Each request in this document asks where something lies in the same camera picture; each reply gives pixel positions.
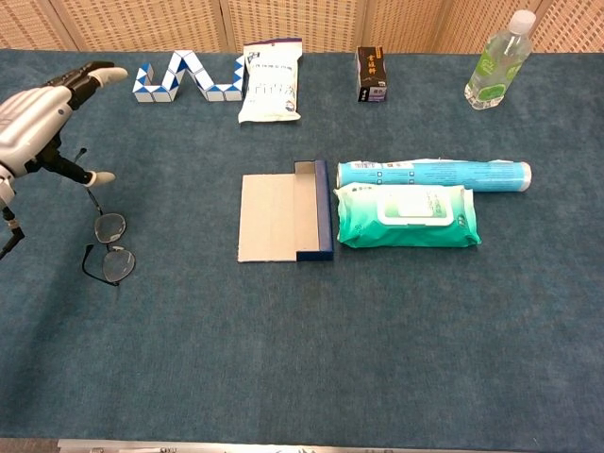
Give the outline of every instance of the carpet surface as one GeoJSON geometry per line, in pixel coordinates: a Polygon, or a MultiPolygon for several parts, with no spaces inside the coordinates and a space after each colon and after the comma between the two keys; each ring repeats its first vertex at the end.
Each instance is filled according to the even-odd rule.
{"type": "MultiPolygon", "coordinates": [[[[241,103],[188,77],[174,103],[138,104],[137,68],[160,80],[170,57],[0,52],[1,99],[90,59],[128,69],[75,112],[61,153],[86,146],[79,163],[117,175],[94,193],[137,258],[117,289],[84,276],[84,190],[44,170],[16,181],[0,437],[602,450],[604,55],[533,55],[475,111],[478,56],[387,55],[387,102],[359,104],[352,54],[307,54],[301,120],[242,126],[241,103]],[[237,262],[242,175],[326,159],[333,186],[339,161],[439,157],[532,167],[525,193],[476,194],[480,246],[237,262]]],[[[232,80],[235,55],[198,57],[232,80]]]]}

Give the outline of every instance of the wooden wall panel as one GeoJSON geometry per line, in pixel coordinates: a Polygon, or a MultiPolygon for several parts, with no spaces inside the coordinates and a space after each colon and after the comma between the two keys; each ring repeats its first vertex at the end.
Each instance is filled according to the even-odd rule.
{"type": "Polygon", "coordinates": [[[74,43],[46,1],[0,1],[0,47],[69,50],[74,43]]]}
{"type": "Polygon", "coordinates": [[[532,39],[535,52],[604,52],[604,0],[554,0],[532,39]]]}
{"type": "Polygon", "coordinates": [[[220,52],[218,0],[51,0],[80,50],[220,52]]]}
{"type": "Polygon", "coordinates": [[[517,9],[535,11],[540,0],[449,0],[434,51],[478,54],[489,36],[505,28],[517,9]]]}
{"type": "Polygon", "coordinates": [[[363,45],[382,45],[384,52],[430,52],[445,0],[370,0],[363,45]]]}
{"type": "Polygon", "coordinates": [[[361,43],[364,0],[221,0],[221,5],[233,52],[272,38],[302,38],[305,52],[350,52],[361,43]]]}

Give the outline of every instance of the cylindrical package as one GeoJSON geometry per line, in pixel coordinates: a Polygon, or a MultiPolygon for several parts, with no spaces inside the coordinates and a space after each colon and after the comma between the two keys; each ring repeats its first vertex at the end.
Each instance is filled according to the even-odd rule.
{"type": "Polygon", "coordinates": [[[529,187],[530,180],[530,166],[526,162],[419,159],[388,163],[339,163],[336,184],[337,187],[352,182],[462,185],[474,192],[523,192],[529,187]]]}

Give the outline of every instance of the small box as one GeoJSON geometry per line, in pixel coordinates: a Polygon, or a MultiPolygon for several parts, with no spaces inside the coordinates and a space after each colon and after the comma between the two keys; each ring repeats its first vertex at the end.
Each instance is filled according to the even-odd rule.
{"type": "Polygon", "coordinates": [[[378,47],[357,47],[359,102],[386,100],[386,64],[378,47]]]}
{"type": "Polygon", "coordinates": [[[324,160],[299,160],[284,175],[244,175],[238,261],[333,260],[324,160]]]}

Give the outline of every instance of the robotic hand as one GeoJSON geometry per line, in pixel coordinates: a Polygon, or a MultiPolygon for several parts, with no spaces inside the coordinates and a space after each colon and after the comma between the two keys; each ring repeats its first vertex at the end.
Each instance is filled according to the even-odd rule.
{"type": "Polygon", "coordinates": [[[15,178],[44,168],[87,187],[115,179],[112,173],[85,171],[62,157],[59,133],[74,110],[98,88],[126,77],[126,69],[114,67],[112,62],[92,61],[39,88],[18,92],[0,105],[0,210],[13,233],[0,250],[0,259],[24,237],[8,208],[15,195],[15,178]]]}

